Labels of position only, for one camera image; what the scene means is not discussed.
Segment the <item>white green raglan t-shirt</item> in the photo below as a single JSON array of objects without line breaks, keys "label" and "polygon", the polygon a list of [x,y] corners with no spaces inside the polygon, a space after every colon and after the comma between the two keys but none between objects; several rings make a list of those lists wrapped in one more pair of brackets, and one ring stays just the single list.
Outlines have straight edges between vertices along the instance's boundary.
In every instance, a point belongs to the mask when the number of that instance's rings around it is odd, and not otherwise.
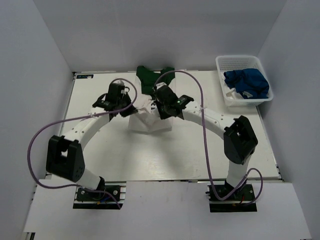
[{"label": "white green raglan t-shirt", "polygon": [[174,73],[169,73],[173,70],[173,67],[165,67],[159,71],[150,70],[143,65],[137,67],[135,86],[138,90],[138,96],[134,103],[137,113],[129,117],[129,130],[141,134],[170,132],[172,130],[173,119],[162,120],[160,118],[153,91],[158,78],[161,78],[161,81],[172,90],[176,89],[176,76]]}]

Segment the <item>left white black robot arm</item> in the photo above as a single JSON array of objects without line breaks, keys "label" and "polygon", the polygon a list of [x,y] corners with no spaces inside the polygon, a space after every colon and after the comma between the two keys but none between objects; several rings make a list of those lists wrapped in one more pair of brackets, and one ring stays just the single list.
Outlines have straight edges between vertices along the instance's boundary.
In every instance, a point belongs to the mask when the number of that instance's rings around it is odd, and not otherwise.
[{"label": "left white black robot arm", "polygon": [[96,200],[103,198],[105,180],[86,168],[83,150],[114,117],[124,118],[137,112],[129,90],[122,79],[113,80],[108,92],[98,97],[84,119],[63,135],[52,136],[48,141],[46,171],[88,189]]}]

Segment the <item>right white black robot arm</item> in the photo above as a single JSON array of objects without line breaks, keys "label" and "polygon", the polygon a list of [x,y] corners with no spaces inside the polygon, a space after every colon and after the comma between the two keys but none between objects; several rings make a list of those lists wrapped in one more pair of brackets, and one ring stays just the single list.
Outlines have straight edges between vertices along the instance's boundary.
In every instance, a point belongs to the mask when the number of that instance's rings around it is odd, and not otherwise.
[{"label": "right white black robot arm", "polygon": [[164,83],[157,84],[153,94],[160,114],[164,114],[166,117],[178,117],[202,126],[205,159],[211,182],[213,179],[210,170],[207,130],[222,139],[224,155],[229,161],[224,183],[226,196],[219,196],[216,188],[212,185],[213,193],[220,201],[227,198],[236,200],[242,196],[244,193],[243,185],[248,177],[248,165],[258,145],[258,139],[249,119],[243,115],[238,118],[222,116],[205,108],[203,90],[200,90],[200,103],[188,95],[177,97],[173,90]]}]

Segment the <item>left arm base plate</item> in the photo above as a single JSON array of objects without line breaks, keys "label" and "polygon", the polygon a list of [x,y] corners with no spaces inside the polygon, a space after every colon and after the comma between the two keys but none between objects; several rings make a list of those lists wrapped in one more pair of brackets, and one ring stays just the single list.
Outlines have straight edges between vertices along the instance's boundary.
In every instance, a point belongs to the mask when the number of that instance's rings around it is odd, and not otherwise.
[{"label": "left arm base plate", "polygon": [[78,187],[75,192],[73,209],[79,210],[120,210],[126,196],[125,182],[105,183],[104,193],[93,193]]}]

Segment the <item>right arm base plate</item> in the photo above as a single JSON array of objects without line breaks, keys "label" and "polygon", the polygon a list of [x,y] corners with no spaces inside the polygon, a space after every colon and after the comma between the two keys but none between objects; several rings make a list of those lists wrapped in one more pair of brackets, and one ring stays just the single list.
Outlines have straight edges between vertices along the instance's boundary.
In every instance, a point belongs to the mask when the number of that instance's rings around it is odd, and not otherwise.
[{"label": "right arm base plate", "polygon": [[257,212],[255,193],[251,184],[246,184],[241,190],[235,192],[228,199],[221,201],[216,198],[212,186],[207,187],[205,192],[209,200],[209,210],[211,213],[253,213]]}]

